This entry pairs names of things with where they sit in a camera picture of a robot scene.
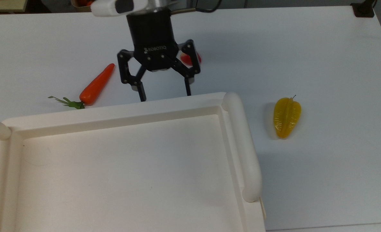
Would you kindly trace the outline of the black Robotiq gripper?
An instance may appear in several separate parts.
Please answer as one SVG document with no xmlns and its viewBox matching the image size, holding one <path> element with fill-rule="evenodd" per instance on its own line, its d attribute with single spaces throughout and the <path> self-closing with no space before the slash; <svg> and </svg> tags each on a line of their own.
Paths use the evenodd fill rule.
<svg viewBox="0 0 381 232">
<path fill-rule="evenodd" d="M 155 72 L 173 68 L 183 78 L 187 96 L 191 96 L 191 80 L 200 73 L 200 62 L 194 41 L 187 40 L 177 44 L 171 23 L 171 11 L 168 8 L 158 8 L 137 14 L 127 15 L 127 22 L 132 36 L 134 51 L 120 50 L 117 54 L 119 73 L 123 84 L 130 84 L 140 96 L 140 101 L 145 102 L 147 97 L 141 81 L 146 70 Z M 191 67 L 187 68 L 176 55 L 178 51 L 189 55 Z M 137 75 L 131 75 L 128 62 L 134 57 L 141 67 Z"/>
</svg>

